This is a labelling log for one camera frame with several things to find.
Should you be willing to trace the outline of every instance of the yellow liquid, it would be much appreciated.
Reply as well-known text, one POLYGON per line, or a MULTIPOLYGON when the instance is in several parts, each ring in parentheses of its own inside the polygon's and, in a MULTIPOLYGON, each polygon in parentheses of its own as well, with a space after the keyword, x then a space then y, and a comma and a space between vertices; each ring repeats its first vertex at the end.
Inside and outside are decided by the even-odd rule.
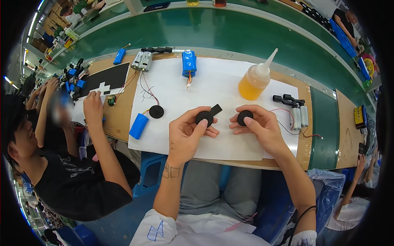
POLYGON ((254 87, 249 83, 245 74, 238 84, 238 91, 243 98, 248 100, 256 100, 267 87, 267 85, 265 85, 263 88, 254 87))
POLYGON ((194 6, 194 5, 198 5, 200 3, 200 1, 199 0, 186 0, 186 4, 188 5, 188 6, 194 6))

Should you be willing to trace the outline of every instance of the yellow bottle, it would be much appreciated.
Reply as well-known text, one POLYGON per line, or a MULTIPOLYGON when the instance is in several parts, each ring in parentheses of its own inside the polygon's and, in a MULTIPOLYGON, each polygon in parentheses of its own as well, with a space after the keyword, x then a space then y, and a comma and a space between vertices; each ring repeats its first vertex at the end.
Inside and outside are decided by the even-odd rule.
POLYGON ((248 100, 256 100, 271 80, 269 76, 269 65, 278 49, 270 55, 265 63, 251 66, 238 84, 241 96, 248 100))
POLYGON ((198 5, 200 3, 199 0, 186 0, 186 4, 188 6, 194 6, 194 5, 198 5))

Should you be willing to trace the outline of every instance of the black foam disc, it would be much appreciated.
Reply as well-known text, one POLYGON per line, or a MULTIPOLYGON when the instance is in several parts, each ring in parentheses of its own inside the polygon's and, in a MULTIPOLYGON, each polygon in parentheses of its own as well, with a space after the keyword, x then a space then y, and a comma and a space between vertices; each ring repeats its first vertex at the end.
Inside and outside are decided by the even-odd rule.
POLYGON ((159 105, 152 106, 149 109, 149 115, 155 119, 161 118, 164 115, 164 109, 159 105))
POLYGON ((245 122, 243 122, 243 119, 245 117, 250 117, 253 119, 253 113, 249 110, 244 110, 244 111, 240 112, 240 114, 238 115, 238 118, 237 118, 237 122, 240 126, 246 126, 245 122))
POLYGON ((196 124, 198 124, 202 119, 206 119, 208 121, 208 126, 212 125, 212 122, 214 121, 214 117, 212 114, 208 111, 202 111, 199 112, 196 116, 196 124))

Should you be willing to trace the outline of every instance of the white paper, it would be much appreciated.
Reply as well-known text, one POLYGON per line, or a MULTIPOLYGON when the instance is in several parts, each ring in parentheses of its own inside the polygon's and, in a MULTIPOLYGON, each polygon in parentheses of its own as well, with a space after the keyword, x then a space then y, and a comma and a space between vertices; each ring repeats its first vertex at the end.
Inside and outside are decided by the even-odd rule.
MULTIPOLYGON (((272 159, 264 152, 254 134, 234 135, 229 128, 230 118, 237 112, 235 108, 244 104, 258 104, 272 110, 289 106, 273 102, 273 95, 291 94, 298 99, 298 89, 291 85, 271 80, 261 96, 255 101, 249 101, 241 97, 238 92, 238 83, 242 76, 253 65, 249 62, 231 61, 215 58, 198 58, 197 72, 189 90, 186 90, 186 77, 182 73, 182 59, 164 59, 153 61, 149 72, 145 72, 145 78, 152 93, 159 99, 164 108, 164 116, 154 119, 145 114, 149 121, 139 140, 129 135, 128 147, 130 149, 168 154, 168 124, 189 109, 198 106, 215 106, 219 104, 223 109, 215 117, 218 123, 213 124, 220 131, 215 139, 203 136, 200 140, 195 158, 220 159, 220 160, 261 160, 272 159)), ((145 94, 143 100, 142 86, 147 89, 143 77, 138 81, 136 94, 130 119, 130 128, 138 113, 143 113, 153 105, 154 98, 148 98, 145 94)), ((290 130, 290 114, 284 110, 276 110, 278 120, 290 130)), ((287 133, 282 127, 282 136, 294 154, 297 153, 298 135, 287 133)))
MULTIPOLYGON (((100 97, 102 105, 104 105, 105 97, 106 96, 100 97)), ((84 100, 79 99, 78 101, 75 102, 74 105, 74 115, 72 117, 72 121, 77 122, 84 126, 85 125, 84 119, 85 119, 84 100)))

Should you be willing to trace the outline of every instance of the bottle nozzle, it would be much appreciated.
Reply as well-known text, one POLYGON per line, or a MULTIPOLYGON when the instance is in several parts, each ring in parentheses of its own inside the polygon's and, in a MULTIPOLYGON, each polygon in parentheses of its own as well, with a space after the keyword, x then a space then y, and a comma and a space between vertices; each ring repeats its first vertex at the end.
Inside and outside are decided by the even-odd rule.
POLYGON ((269 75, 269 66, 273 60, 273 58, 275 57, 276 52, 278 52, 278 48, 276 48, 273 53, 269 56, 269 58, 267 59, 267 61, 265 61, 264 63, 260 63, 257 66, 257 70, 256 72, 260 75, 260 76, 267 76, 269 75))

